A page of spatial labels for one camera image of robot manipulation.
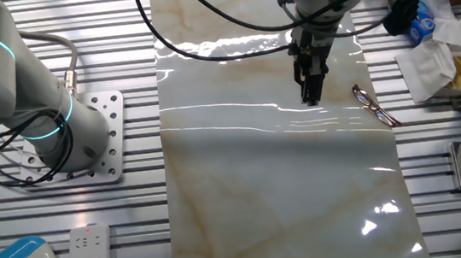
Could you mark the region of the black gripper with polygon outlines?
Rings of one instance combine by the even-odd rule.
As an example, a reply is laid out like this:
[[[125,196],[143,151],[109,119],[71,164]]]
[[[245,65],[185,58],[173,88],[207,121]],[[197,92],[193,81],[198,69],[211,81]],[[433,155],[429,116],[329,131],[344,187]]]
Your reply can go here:
[[[329,73],[327,59],[334,42],[333,38],[323,36],[323,32],[315,33],[303,26],[291,31],[289,55],[294,57],[294,81],[301,89],[301,101],[318,105],[322,98],[324,80]],[[306,88],[309,77],[310,97]]]

